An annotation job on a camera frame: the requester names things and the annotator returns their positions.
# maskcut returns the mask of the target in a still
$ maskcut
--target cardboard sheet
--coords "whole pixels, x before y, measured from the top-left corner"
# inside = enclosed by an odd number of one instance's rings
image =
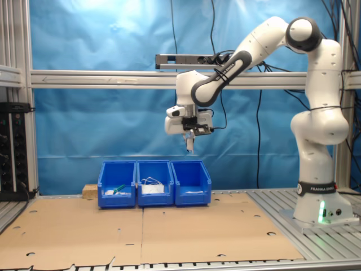
[[[303,259],[246,194],[214,195],[208,207],[146,208],[143,223],[142,263]]]
[[[140,264],[142,214],[99,210],[96,199],[37,200],[0,235],[0,270]]]
[[[99,210],[96,199],[38,199],[0,235],[0,270],[107,265],[114,257],[113,266],[302,258],[246,194],[144,213]]]

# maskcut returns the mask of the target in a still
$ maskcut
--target blue plastic bin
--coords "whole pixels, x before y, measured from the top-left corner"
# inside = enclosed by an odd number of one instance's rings
[[[172,161],[175,181],[175,205],[210,203],[212,182],[202,161]]]
[[[136,161],[104,161],[98,180],[98,205],[102,208],[135,206]],[[128,195],[105,195],[126,185],[120,192]]]
[[[168,160],[138,161],[138,205],[168,206],[174,204],[174,179]],[[142,194],[142,179],[152,177],[164,185],[164,194]]]

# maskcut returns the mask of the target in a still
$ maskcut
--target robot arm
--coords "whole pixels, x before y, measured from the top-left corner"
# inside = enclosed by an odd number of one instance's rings
[[[259,64],[277,48],[289,46],[297,53],[307,53],[318,47],[321,40],[320,30],[312,19],[297,18],[287,24],[279,17],[269,18],[242,41],[227,63],[215,69],[212,76],[196,71],[177,76],[177,106],[167,110],[166,133],[182,134],[187,150],[193,151],[195,137],[212,132],[211,113],[199,113],[198,106],[211,106],[231,80]]]
[[[196,71],[179,74],[178,105],[167,110],[165,130],[168,134],[182,134],[187,150],[193,151],[195,137],[213,130],[211,113],[198,111],[198,106],[212,105],[232,79],[280,46],[307,54],[309,61],[305,93],[311,108],[295,115],[291,122],[300,155],[294,218],[311,226],[358,221],[353,217],[351,204],[336,192],[332,158],[326,146],[341,143],[349,130],[339,101],[341,48],[336,41],[322,39],[318,26],[309,18],[297,18],[287,24],[272,17],[254,29],[212,76]]]

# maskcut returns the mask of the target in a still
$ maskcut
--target metal grating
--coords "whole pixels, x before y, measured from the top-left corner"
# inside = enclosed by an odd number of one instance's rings
[[[312,229],[301,234],[280,216],[282,209],[296,205],[295,189],[229,190],[213,194],[247,193],[269,216],[273,223],[294,244],[304,260],[279,261],[234,261],[217,263],[142,264],[139,266],[72,266],[66,271],[109,271],[148,269],[171,270],[356,270],[361,269],[361,226],[343,226],[327,229]],[[40,198],[79,198],[72,196],[41,196]],[[355,208],[361,207],[361,197],[345,195]],[[24,203],[0,203],[0,226],[5,217],[13,217]]]

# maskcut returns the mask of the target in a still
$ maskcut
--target electrical panel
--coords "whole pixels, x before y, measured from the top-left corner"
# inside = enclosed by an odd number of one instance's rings
[[[13,192],[12,151],[9,114],[0,113],[0,190],[1,193]]]
[[[28,156],[25,114],[28,104],[0,103],[0,201],[28,200]]]

